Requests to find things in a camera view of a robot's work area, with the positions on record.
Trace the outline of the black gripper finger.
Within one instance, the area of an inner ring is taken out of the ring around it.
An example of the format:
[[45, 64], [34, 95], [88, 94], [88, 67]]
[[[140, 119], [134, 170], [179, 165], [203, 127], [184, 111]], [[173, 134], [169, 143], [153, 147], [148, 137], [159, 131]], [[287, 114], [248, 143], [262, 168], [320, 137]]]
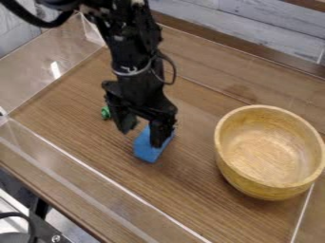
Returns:
[[126, 134], [137, 125], [137, 115], [132, 104], [109, 103], [108, 104], [112, 120], [117, 130]]
[[160, 148], [173, 132], [176, 119], [153, 119], [148, 122], [149, 127], [149, 144], [153, 148]]

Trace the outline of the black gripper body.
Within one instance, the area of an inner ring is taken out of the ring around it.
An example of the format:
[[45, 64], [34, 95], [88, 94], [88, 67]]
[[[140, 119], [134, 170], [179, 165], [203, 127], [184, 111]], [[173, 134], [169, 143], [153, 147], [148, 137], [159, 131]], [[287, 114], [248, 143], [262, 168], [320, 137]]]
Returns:
[[164, 96], [167, 83], [163, 74], [163, 61], [149, 60], [144, 65], [118, 64], [112, 62], [114, 81], [104, 81], [105, 102], [132, 104], [137, 117], [151, 121], [176, 116], [177, 108]]

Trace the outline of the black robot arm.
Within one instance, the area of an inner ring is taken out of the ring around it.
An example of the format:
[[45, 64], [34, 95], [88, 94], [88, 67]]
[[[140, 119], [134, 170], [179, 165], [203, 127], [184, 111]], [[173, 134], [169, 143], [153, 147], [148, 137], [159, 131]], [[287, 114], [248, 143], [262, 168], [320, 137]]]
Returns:
[[128, 133], [137, 119], [148, 121], [149, 144], [159, 148], [169, 138], [177, 108], [163, 94], [173, 84], [163, 75], [163, 64], [171, 59], [160, 52], [163, 40], [148, 0], [38, 0], [58, 11], [77, 10], [96, 26], [110, 52], [116, 77], [104, 81], [105, 103], [114, 126]]

